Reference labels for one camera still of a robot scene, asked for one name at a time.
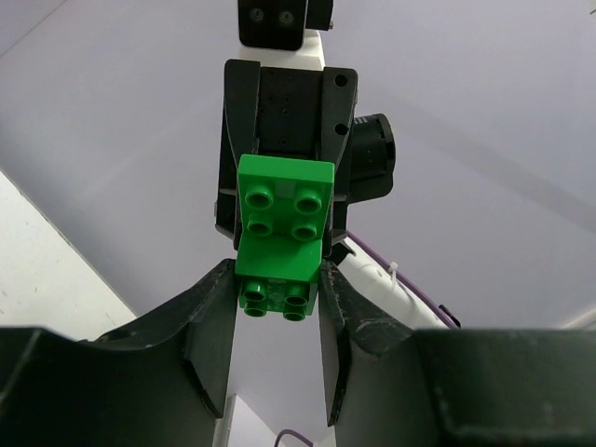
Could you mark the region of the green lego brick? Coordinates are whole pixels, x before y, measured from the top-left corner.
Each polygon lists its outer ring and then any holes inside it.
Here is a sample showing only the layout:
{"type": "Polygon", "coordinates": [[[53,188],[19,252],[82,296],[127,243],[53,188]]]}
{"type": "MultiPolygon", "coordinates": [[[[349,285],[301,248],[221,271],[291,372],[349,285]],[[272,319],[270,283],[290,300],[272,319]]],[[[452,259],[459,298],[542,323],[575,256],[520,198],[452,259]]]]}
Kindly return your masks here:
{"type": "Polygon", "coordinates": [[[260,318],[310,316],[332,204],[332,162],[244,155],[237,167],[241,236],[238,303],[260,318]]]}

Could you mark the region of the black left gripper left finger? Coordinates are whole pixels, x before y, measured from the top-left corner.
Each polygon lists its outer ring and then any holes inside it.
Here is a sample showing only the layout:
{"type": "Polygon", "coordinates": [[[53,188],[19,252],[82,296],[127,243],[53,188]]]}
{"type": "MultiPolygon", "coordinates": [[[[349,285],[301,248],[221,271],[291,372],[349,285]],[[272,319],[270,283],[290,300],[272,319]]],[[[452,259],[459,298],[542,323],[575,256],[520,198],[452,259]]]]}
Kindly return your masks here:
{"type": "Polygon", "coordinates": [[[5,446],[210,446],[224,416],[235,264],[94,341],[1,331],[5,446]]]}

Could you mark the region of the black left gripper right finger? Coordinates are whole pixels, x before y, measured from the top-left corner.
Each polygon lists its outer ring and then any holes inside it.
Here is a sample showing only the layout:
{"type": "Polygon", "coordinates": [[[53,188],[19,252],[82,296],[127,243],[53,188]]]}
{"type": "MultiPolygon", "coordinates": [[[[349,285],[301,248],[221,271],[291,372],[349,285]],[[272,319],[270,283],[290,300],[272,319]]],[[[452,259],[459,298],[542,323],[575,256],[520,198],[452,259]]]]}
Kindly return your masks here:
{"type": "Polygon", "coordinates": [[[327,422],[340,446],[591,446],[595,335],[411,330],[331,263],[318,314],[327,422]]]}

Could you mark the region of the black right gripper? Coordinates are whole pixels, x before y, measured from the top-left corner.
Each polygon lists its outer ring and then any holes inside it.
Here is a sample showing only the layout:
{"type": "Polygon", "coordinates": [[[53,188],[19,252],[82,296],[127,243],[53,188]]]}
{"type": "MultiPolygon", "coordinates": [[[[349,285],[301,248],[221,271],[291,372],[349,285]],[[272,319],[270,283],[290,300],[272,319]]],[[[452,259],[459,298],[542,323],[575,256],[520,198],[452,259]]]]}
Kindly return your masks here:
{"type": "Polygon", "coordinates": [[[313,71],[226,62],[215,204],[220,233],[239,241],[237,163],[244,154],[334,164],[325,251],[345,238],[349,205],[391,191],[397,160],[393,132],[385,115],[355,115],[358,81],[357,72],[348,68],[313,71]]]}

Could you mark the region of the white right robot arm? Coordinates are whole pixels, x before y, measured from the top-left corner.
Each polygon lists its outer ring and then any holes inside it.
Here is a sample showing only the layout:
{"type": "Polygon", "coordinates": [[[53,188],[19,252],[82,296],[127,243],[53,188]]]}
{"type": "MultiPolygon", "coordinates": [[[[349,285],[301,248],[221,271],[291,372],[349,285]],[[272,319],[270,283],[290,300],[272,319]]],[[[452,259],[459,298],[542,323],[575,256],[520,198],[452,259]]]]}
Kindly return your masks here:
{"type": "Polygon", "coordinates": [[[385,115],[356,116],[358,76],[326,65],[319,32],[242,34],[224,66],[217,229],[237,252],[251,317],[311,315],[332,261],[356,291],[409,327],[455,319],[346,228],[349,205],[386,196],[395,139],[385,115]]]}

